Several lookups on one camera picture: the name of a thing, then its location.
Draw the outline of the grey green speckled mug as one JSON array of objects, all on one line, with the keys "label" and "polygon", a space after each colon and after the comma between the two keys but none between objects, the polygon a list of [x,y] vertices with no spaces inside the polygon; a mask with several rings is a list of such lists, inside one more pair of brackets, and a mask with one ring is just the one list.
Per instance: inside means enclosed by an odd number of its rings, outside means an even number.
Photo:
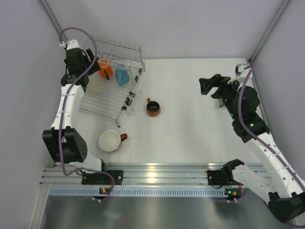
[{"label": "grey green speckled mug", "polygon": [[222,108],[225,106],[225,100],[224,99],[220,99],[219,100],[219,107]]}]

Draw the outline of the beige handleless cup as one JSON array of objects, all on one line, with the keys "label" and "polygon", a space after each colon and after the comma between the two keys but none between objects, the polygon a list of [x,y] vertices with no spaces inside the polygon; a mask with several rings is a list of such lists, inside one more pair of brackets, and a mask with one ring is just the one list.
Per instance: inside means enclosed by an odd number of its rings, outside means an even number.
[{"label": "beige handleless cup", "polygon": [[101,92],[101,85],[99,79],[95,75],[89,76],[89,82],[87,85],[87,90],[91,94],[98,94]]}]

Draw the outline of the orange mug black handle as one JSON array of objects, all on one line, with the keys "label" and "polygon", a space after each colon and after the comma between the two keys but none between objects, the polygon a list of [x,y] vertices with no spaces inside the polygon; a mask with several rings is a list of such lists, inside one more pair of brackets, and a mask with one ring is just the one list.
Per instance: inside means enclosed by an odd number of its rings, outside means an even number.
[{"label": "orange mug black handle", "polygon": [[101,78],[110,80],[113,76],[113,69],[110,66],[110,62],[108,59],[99,59],[98,64],[100,66],[99,75]]}]

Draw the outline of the blue mug white interior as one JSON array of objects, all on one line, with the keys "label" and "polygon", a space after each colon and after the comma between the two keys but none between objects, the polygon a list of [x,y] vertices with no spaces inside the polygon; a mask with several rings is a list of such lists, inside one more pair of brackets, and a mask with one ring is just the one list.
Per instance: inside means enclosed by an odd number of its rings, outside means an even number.
[{"label": "blue mug white interior", "polygon": [[120,87],[123,87],[129,82],[129,74],[123,64],[118,64],[115,69],[115,79]]}]

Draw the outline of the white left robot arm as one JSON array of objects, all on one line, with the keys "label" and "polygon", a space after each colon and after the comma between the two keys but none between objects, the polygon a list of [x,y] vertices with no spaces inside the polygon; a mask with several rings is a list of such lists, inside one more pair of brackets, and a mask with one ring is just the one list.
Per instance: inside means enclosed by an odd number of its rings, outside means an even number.
[{"label": "white left robot arm", "polygon": [[61,164],[65,176],[82,176],[84,185],[121,185],[123,171],[108,170],[102,159],[88,152],[84,138],[76,129],[81,101],[85,95],[89,76],[100,70],[96,51],[84,50],[77,40],[61,42],[66,57],[65,73],[61,78],[58,111],[42,139],[55,163]]}]

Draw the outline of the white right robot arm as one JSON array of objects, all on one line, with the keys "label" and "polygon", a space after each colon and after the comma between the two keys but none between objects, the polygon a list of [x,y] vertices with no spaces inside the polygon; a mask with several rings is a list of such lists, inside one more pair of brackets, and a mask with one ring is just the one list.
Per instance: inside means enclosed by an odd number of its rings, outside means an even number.
[{"label": "white right robot arm", "polygon": [[250,86],[240,87],[230,83],[230,77],[215,74],[209,79],[199,79],[202,95],[211,95],[224,103],[236,135],[257,156],[270,180],[252,171],[244,162],[235,159],[221,168],[225,184],[241,183],[258,195],[269,207],[273,216],[282,223],[304,214],[305,182],[292,169],[274,142],[264,120],[257,114],[260,104],[257,92]]}]

